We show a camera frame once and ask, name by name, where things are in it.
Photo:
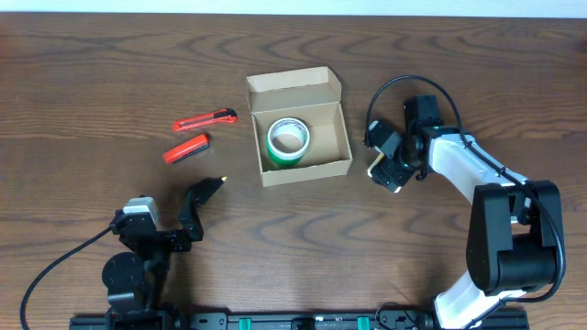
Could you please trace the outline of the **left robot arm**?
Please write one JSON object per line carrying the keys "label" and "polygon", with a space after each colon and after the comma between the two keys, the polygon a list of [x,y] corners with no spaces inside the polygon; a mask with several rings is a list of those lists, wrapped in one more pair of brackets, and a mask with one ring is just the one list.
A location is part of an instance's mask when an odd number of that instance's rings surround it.
{"label": "left robot arm", "polygon": [[196,209],[199,198],[189,191],[178,214],[180,229],[160,231],[160,213],[151,197],[130,199],[116,212],[109,228],[127,252],[114,255],[102,271],[110,309],[107,329],[188,329],[179,309],[161,300],[173,253],[188,252],[203,239]]}

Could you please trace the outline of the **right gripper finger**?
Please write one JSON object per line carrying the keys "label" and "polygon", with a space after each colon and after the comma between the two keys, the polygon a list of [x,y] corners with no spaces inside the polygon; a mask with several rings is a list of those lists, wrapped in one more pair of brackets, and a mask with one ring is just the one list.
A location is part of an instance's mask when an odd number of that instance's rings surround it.
{"label": "right gripper finger", "polygon": [[382,158],[371,167],[369,174],[378,185],[398,193],[412,178],[415,170],[399,159]]}
{"label": "right gripper finger", "polygon": [[403,142],[403,137],[392,126],[379,120],[373,121],[367,128],[366,145],[388,159],[395,157]]}

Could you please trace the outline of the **green tape roll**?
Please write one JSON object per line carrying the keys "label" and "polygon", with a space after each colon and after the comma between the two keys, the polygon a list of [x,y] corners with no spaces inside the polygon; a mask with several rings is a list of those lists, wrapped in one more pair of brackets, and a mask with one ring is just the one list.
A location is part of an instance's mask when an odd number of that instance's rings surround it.
{"label": "green tape roll", "polygon": [[309,147],[306,138],[292,134],[276,137],[267,136],[267,150],[270,160],[279,167],[292,167],[305,155]]}

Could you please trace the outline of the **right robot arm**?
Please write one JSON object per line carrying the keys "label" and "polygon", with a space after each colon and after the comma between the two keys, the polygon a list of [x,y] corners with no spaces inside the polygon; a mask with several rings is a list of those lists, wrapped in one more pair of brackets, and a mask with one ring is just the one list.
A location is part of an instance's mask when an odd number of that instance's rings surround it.
{"label": "right robot arm", "polygon": [[508,303],[538,303],[566,270],[560,194],[552,181],[508,170],[461,123],[446,125],[433,95],[404,101],[405,130],[366,121],[365,144],[377,151],[369,177],[393,193],[411,178],[446,178],[471,204],[465,273],[432,302],[408,314],[415,329],[479,329]]}

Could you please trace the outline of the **white tape roll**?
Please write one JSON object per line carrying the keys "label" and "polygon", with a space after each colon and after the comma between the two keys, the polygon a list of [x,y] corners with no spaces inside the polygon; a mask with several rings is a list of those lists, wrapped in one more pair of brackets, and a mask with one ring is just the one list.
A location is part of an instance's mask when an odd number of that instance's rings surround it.
{"label": "white tape roll", "polygon": [[285,117],[278,119],[267,134],[268,151],[282,160],[303,157],[310,143],[310,130],[300,119]]}

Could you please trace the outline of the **red utility knife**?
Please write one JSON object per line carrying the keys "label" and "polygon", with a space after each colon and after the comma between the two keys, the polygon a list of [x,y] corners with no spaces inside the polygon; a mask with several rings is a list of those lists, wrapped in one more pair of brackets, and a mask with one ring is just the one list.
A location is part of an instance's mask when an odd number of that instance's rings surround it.
{"label": "red utility knife", "polygon": [[238,114],[231,108],[223,108],[206,114],[179,119],[173,122],[172,130],[183,132],[213,124],[234,124],[238,121]]}

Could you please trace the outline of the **red black stapler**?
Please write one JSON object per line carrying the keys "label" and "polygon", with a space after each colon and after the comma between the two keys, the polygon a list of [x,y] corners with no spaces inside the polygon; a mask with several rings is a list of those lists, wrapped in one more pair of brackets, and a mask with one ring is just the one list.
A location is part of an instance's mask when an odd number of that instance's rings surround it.
{"label": "red black stapler", "polygon": [[162,158],[167,164],[177,163],[210,148],[209,138],[205,134],[198,135],[182,144],[166,151]]}

